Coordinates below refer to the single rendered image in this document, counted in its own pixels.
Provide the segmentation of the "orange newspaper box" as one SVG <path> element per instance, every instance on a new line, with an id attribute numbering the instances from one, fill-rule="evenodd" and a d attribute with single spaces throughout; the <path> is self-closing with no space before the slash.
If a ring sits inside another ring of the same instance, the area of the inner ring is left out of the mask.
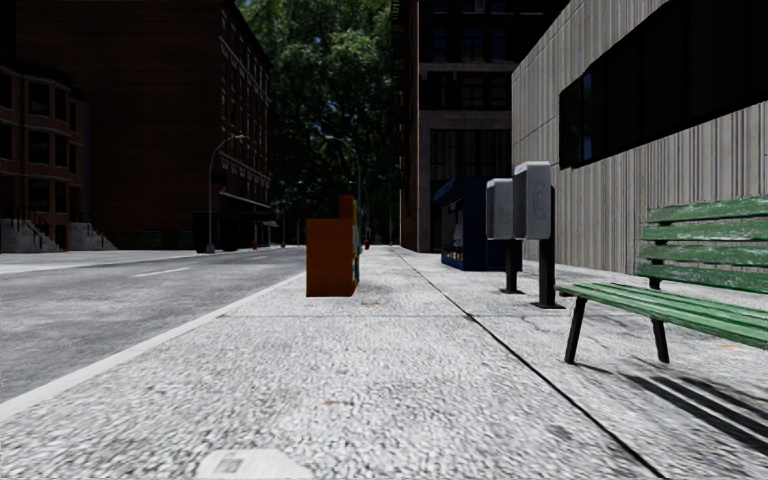
<path id="1" fill-rule="evenodd" d="M 349 297 L 358 283 L 356 201 L 339 196 L 337 218 L 306 221 L 306 296 Z"/>

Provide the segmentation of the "grey street lamp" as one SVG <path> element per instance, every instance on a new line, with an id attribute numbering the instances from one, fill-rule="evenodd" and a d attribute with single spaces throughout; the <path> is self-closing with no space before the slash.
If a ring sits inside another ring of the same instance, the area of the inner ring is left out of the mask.
<path id="1" fill-rule="evenodd" d="M 243 134 L 237 134 L 227 137 L 225 140 L 223 140 L 214 150 L 211 155 L 211 160 L 208 167 L 208 209 L 207 209 L 207 244 L 206 244 L 206 254 L 214 254 L 215 253 L 215 246 L 213 244 L 212 240 L 212 174 L 213 174 L 213 163 L 214 160 L 217 157 L 217 154 L 219 153 L 220 149 L 227 145 L 229 142 L 233 140 L 242 140 L 247 139 L 246 135 Z"/>
<path id="2" fill-rule="evenodd" d="M 362 199 L 362 179 L 361 179 L 361 174 L 362 174 L 362 170 L 361 170 L 360 159 L 359 159 L 358 153 L 357 153 L 354 145 L 352 144 L 351 140 L 349 138 L 347 138 L 347 137 L 340 138 L 340 137 L 336 137 L 334 135 L 329 135 L 329 134 L 324 134 L 323 137 L 326 140 L 329 140 L 329 141 L 340 142 L 341 144 L 346 145 L 350 149 L 350 151 L 351 151 L 351 153 L 353 155 L 354 161 L 355 161 L 355 165 L 356 165 L 357 205 L 361 206 L 361 199 Z"/>

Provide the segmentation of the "blue booth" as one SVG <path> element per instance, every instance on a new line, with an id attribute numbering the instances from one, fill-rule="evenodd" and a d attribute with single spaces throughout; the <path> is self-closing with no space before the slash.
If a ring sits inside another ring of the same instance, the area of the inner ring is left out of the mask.
<path id="1" fill-rule="evenodd" d="M 433 195 L 441 213 L 441 262 L 465 271 L 504 271 L 506 242 L 486 238 L 486 184 L 454 177 Z"/>

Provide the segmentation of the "dark stone building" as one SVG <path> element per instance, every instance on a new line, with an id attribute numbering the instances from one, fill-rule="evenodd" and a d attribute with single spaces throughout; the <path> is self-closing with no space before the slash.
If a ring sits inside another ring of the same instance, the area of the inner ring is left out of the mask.
<path id="1" fill-rule="evenodd" d="M 432 201 L 510 171 L 511 76 L 571 0 L 391 0 L 400 244 L 442 247 Z"/>

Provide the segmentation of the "trees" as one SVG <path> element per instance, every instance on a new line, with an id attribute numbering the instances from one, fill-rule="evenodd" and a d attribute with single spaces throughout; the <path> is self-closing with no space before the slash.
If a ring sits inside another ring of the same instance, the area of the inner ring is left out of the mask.
<path id="1" fill-rule="evenodd" d="M 308 218 L 357 197 L 347 137 L 361 164 L 361 229 L 373 243 L 397 230 L 397 159 L 390 0 L 235 0 L 272 62 L 268 149 L 271 205 L 294 239 Z"/>

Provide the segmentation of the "pale concrete building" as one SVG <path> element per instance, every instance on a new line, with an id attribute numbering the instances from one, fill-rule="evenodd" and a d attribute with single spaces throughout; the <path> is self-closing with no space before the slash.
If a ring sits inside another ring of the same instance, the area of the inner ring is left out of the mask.
<path id="1" fill-rule="evenodd" d="M 511 100 L 559 261 L 630 271 L 650 209 L 768 194 L 768 0 L 569 0 Z"/>

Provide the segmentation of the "green bench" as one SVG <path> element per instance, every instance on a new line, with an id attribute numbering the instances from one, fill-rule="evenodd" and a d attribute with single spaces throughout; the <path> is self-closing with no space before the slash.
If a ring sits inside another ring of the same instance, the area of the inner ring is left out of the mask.
<path id="1" fill-rule="evenodd" d="M 667 323 L 768 348 L 768 310 L 661 290 L 663 281 L 768 295 L 768 195 L 671 205 L 649 211 L 642 262 L 646 288 L 617 283 L 558 284 L 576 300 L 565 360 L 573 363 L 588 301 L 648 317 L 657 355 L 669 360 Z"/>

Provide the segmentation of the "red brick building with steps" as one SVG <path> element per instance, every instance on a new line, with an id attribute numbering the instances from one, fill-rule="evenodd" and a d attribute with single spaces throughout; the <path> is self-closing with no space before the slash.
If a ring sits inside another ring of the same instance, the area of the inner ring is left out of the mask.
<path id="1" fill-rule="evenodd" d="M 112 250 L 88 209 L 88 104 L 65 72 L 18 57 L 0 0 L 0 253 Z"/>

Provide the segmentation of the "white box on a post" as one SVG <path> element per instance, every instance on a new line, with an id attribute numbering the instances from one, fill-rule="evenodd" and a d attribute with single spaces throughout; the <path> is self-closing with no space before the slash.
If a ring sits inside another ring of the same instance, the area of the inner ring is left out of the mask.
<path id="1" fill-rule="evenodd" d="M 513 237 L 539 241 L 539 300 L 535 306 L 562 309 L 555 301 L 555 220 L 551 166 L 527 161 L 513 174 Z"/>
<path id="2" fill-rule="evenodd" d="M 513 236 L 513 179 L 494 178 L 486 184 L 486 238 L 506 245 L 506 294 L 522 294 L 517 274 L 522 270 L 523 242 Z"/>

